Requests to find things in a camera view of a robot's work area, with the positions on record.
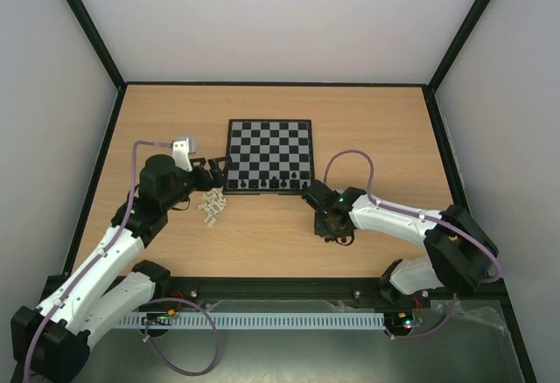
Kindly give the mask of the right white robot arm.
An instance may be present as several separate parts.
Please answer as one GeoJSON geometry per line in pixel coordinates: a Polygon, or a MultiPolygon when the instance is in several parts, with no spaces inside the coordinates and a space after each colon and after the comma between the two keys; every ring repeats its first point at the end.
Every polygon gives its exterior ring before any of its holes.
{"type": "Polygon", "coordinates": [[[330,189],[311,182],[302,199],[315,211],[315,234],[348,246],[358,230],[385,233],[421,248],[426,255],[393,261],[379,278],[380,296],[398,306],[412,295],[445,288],[457,296],[474,296],[490,280],[499,254],[494,242],[459,205],[443,211],[423,210],[370,197],[365,190],[330,189]]]}

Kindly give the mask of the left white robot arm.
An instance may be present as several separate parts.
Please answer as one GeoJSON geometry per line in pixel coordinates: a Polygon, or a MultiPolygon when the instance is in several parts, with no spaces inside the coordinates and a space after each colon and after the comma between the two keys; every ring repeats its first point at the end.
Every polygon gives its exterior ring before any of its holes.
{"type": "Polygon", "coordinates": [[[141,261],[120,283],[116,277],[167,225],[169,211],[194,192],[225,184],[230,162],[156,154],[131,170],[127,199],[93,252],[36,308],[22,307],[12,317],[13,356],[24,382],[34,373],[72,381],[122,318],[145,304],[168,302],[171,273],[155,262],[141,261]]]}

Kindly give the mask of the pile of white chess pieces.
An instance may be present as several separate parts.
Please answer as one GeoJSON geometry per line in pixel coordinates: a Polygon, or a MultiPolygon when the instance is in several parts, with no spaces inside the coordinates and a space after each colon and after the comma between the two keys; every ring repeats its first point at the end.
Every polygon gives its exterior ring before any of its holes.
{"type": "Polygon", "coordinates": [[[213,188],[202,193],[202,202],[198,204],[198,209],[205,213],[204,223],[207,227],[213,227],[219,215],[228,206],[228,199],[221,188],[213,188]]]}

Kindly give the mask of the black grey chessboard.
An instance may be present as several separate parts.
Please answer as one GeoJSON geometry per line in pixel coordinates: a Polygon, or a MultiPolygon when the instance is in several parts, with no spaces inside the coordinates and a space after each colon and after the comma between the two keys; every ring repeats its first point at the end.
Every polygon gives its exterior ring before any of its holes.
{"type": "Polygon", "coordinates": [[[227,131],[227,155],[231,164],[223,191],[226,194],[300,195],[300,188],[290,188],[291,174],[300,180],[301,171],[310,172],[309,185],[315,178],[312,122],[305,119],[231,119],[227,131]],[[288,171],[290,179],[285,189],[280,187],[280,172],[288,171]],[[270,179],[276,177],[278,189],[270,189],[270,179]],[[267,188],[260,180],[267,179],[267,188]],[[240,179],[246,188],[239,187],[240,179]]]}

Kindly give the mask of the black aluminium rail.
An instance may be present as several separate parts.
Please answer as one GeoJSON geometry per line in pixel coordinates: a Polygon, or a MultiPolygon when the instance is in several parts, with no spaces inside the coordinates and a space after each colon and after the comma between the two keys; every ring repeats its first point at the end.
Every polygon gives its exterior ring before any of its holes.
{"type": "Polygon", "coordinates": [[[431,301],[450,300],[448,289],[429,289],[403,296],[393,291],[382,294],[377,278],[203,278],[171,277],[156,287],[156,296],[185,296],[200,305],[222,300],[249,301],[327,301],[347,303],[358,309],[390,311],[427,307],[431,301]]]}

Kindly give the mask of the black frame post left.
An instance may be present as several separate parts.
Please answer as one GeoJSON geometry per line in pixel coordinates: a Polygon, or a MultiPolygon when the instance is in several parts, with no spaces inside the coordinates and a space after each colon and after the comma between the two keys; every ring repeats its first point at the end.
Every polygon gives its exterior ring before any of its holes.
{"type": "Polygon", "coordinates": [[[93,47],[111,82],[118,91],[122,91],[126,86],[126,81],[121,75],[83,0],[66,0],[66,3],[90,45],[93,47]]]}

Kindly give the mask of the black frame post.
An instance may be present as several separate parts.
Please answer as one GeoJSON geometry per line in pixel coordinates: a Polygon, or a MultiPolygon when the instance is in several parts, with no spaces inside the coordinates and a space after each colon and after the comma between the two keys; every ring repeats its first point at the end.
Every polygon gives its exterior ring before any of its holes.
{"type": "Polygon", "coordinates": [[[435,94],[443,83],[446,75],[451,70],[471,33],[491,2],[492,0],[473,1],[449,47],[445,51],[443,58],[438,64],[435,73],[432,75],[430,82],[428,83],[428,90],[431,94],[435,94]]]}
{"type": "Polygon", "coordinates": [[[121,75],[83,0],[66,0],[66,3],[90,45],[93,47],[111,82],[118,91],[122,91],[126,86],[126,81],[121,75]]]}

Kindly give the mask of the black frame post right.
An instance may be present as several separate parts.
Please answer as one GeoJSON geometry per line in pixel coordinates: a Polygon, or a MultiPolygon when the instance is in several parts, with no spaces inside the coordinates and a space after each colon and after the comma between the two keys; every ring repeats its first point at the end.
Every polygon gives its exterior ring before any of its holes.
{"type": "Polygon", "coordinates": [[[492,0],[473,1],[449,47],[445,51],[443,58],[438,64],[435,73],[432,75],[430,82],[428,83],[428,90],[431,94],[435,94],[443,83],[446,75],[451,70],[471,33],[491,2],[492,0]]]}

